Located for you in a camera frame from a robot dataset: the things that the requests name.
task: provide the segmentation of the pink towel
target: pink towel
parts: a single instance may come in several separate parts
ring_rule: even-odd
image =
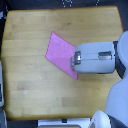
[[[77,73],[70,67],[70,58],[74,55],[74,51],[75,46],[52,32],[45,57],[68,75],[78,79]]]

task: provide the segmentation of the wooden tabletop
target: wooden tabletop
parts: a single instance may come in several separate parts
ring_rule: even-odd
[[[75,80],[54,66],[45,58],[52,31],[78,45],[118,40],[122,25],[116,7],[10,11],[1,53],[8,119],[92,117],[120,80],[116,71]]]

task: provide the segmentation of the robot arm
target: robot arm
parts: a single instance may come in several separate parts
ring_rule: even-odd
[[[71,67],[77,73],[112,73],[123,78],[109,91],[105,113],[97,111],[89,128],[128,127],[128,31],[117,42],[83,43],[76,46]]]

